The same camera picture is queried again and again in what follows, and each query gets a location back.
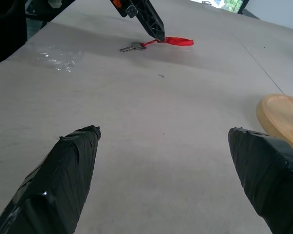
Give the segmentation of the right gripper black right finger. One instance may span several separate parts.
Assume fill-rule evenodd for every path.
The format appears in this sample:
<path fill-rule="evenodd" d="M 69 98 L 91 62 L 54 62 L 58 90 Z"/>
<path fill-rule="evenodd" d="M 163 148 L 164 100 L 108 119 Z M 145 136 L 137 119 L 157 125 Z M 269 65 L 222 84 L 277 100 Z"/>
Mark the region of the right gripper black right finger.
<path fill-rule="evenodd" d="M 244 192 L 274 234 L 293 234 L 293 148 L 284 140 L 244 128 L 228 133 Z"/>

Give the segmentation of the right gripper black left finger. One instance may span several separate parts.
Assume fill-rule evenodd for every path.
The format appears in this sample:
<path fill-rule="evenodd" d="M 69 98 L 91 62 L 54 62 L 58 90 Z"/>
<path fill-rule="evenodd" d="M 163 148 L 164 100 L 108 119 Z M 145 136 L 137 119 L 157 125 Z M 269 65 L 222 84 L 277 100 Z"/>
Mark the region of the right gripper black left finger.
<path fill-rule="evenodd" d="M 90 191 L 101 130 L 60 137 L 0 215 L 0 234 L 72 234 Z"/>

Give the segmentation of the black lattice finger of the left gripper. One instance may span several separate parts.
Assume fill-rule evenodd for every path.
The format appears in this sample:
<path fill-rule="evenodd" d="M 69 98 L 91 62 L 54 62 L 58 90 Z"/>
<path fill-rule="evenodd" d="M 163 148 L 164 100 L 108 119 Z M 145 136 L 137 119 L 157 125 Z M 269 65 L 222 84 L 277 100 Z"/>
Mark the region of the black lattice finger of the left gripper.
<path fill-rule="evenodd" d="M 131 0 L 138 13 L 139 20 L 146 32 L 161 42 L 166 40 L 164 23 L 149 0 Z"/>

